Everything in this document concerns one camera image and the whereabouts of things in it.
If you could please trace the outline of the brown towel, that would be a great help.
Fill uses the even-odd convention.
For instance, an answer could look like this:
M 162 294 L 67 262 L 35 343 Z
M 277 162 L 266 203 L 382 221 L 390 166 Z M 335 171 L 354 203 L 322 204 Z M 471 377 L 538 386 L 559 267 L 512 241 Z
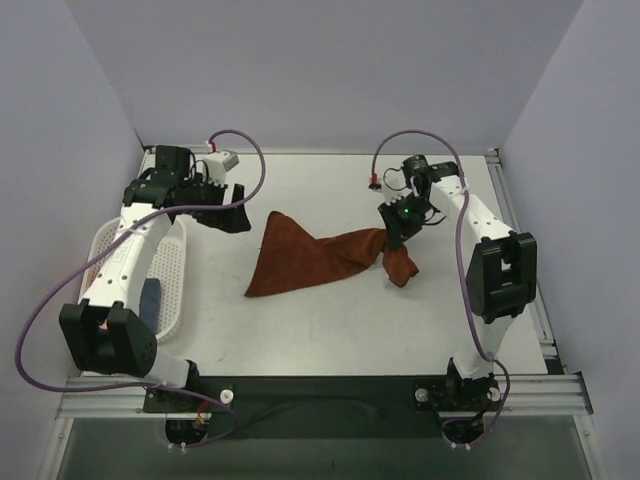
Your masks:
M 245 296 L 259 298 L 345 280 L 377 260 L 390 282 L 405 287 L 418 273 L 406 247 L 390 247 L 384 229 L 367 228 L 316 238 L 291 217 L 269 214 Z

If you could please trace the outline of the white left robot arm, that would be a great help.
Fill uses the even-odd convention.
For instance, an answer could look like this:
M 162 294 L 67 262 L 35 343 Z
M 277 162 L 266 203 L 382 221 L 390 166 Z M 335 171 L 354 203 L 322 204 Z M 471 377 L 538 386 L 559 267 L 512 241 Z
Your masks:
M 185 147 L 156 147 L 153 166 L 125 189 L 118 229 L 93 282 L 78 303 L 60 312 L 79 370 L 166 385 L 166 399 L 181 412 L 200 404 L 202 387 L 190 379 L 192 363 L 159 351 L 155 333 L 140 317 L 140 299 L 156 251 L 177 215 L 186 213 L 226 233 L 250 230 L 241 203 L 243 185 L 234 185 L 231 207 L 223 203 L 226 175 L 238 163 L 237 154 L 228 150 L 196 159 Z

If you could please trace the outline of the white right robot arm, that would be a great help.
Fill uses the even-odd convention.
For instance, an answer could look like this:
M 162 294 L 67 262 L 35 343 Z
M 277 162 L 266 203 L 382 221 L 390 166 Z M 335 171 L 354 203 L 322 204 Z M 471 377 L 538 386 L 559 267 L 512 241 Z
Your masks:
M 454 228 L 454 248 L 471 340 L 452 357 L 457 376 L 443 385 L 452 408 L 479 398 L 475 380 L 490 376 L 513 319 L 536 296 L 537 243 L 533 235 L 505 224 L 466 184 L 455 162 L 430 165 L 423 155 L 394 170 L 401 181 L 383 179 L 378 207 L 388 245 L 397 250 L 441 214 Z

